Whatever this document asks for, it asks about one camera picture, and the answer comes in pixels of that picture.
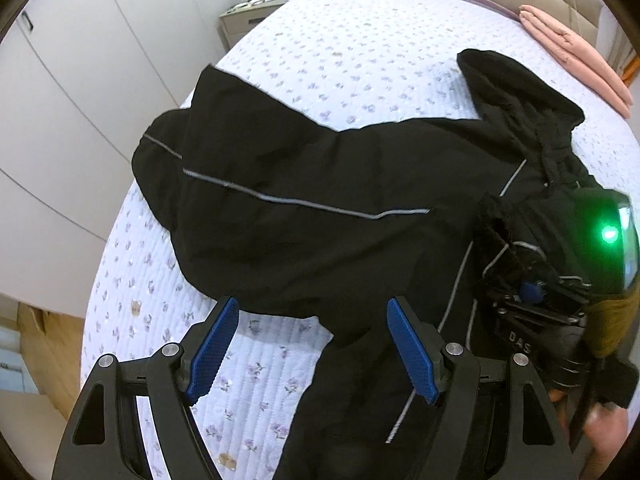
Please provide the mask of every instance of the blue gripper pad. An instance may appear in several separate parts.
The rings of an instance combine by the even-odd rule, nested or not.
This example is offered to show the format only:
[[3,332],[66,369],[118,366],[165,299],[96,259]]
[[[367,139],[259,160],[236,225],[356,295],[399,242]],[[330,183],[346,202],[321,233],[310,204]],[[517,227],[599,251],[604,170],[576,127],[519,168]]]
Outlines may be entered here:
[[433,404],[440,394],[433,379],[433,363],[396,298],[386,304],[386,324],[416,393]]
[[238,328],[240,307],[235,298],[229,298],[191,361],[191,381],[185,395],[193,406],[207,395],[225,358],[226,350]]

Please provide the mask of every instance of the drawer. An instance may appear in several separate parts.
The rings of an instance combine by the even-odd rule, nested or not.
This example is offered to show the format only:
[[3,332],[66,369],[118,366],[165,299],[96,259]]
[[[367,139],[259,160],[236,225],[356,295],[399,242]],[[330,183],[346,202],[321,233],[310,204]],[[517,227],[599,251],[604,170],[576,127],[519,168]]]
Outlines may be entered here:
[[226,40],[229,42],[229,48],[233,48],[235,44],[242,40],[247,35],[246,32],[240,32],[239,34],[230,34],[226,37]]
[[260,9],[244,10],[243,12],[222,16],[222,21],[225,24],[229,36],[241,33],[246,34],[280,7],[281,6],[269,6]]

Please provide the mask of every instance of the black jacket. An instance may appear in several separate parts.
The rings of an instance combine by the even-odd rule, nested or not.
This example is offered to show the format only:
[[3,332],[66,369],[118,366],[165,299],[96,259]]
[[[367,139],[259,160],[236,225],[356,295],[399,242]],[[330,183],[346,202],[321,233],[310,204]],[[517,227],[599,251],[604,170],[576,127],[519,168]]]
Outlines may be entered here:
[[[517,204],[595,185],[571,150],[577,105],[495,52],[465,50],[458,64],[480,120],[343,132],[209,66],[191,108],[157,118],[134,154],[192,285],[255,313],[318,316],[334,334],[275,479],[403,478],[431,415],[414,402],[384,444],[411,391],[387,300],[405,295],[446,341],[464,343],[482,197]],[[489,348],[481,322],[476,337]]]

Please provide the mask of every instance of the brown fabric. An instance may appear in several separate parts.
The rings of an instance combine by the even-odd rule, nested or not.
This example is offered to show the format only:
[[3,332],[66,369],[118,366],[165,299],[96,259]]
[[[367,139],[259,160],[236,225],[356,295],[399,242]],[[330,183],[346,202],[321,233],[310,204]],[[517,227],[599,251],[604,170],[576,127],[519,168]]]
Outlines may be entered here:
[[621,300],[604,300],[587,307],[584,342],[594,357],[611,355],[633,323],[640,304],[640,280]]

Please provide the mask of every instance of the white bedspread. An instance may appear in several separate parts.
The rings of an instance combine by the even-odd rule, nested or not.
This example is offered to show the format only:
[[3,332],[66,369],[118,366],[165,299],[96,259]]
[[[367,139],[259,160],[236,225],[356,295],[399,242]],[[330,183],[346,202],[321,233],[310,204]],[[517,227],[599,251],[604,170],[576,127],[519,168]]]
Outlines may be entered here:
[[[586,121],[574,130],[575,153],[603,186],[631,195],[640,219],[640,146],[628,125],[520,23],[484,7],[461,0],[293,0],[218,67],[345,130],[414,117],[476,118],[456,65],[456,54],[469,47],[513,57],[582,107]],[[134,183],[90,298],[82,381],[105,352],[141,358],[180,340],[213,304],[185,282],[167,232]],[[329,339],[317,319],[241,315],[211,393],[193,410],[225,480],[271,478]],[[154,477],[165,479],[147,400],[139,407]]]

